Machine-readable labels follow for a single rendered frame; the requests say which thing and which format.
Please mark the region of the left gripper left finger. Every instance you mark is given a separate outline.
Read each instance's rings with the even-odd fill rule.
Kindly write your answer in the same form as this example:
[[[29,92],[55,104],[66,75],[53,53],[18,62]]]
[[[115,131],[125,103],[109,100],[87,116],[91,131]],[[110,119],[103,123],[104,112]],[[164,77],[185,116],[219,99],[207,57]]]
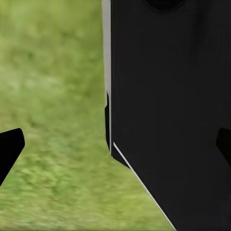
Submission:
[[[25,146],[20,128],[0,133],[0,186]]]

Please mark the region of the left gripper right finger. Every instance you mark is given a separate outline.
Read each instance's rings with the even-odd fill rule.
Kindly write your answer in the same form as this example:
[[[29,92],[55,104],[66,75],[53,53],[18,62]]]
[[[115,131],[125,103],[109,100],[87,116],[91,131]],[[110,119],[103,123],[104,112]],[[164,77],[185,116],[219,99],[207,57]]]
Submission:
[[[229,166],[231,166],[231,130],[225,128],[219,129],[216,146]]]

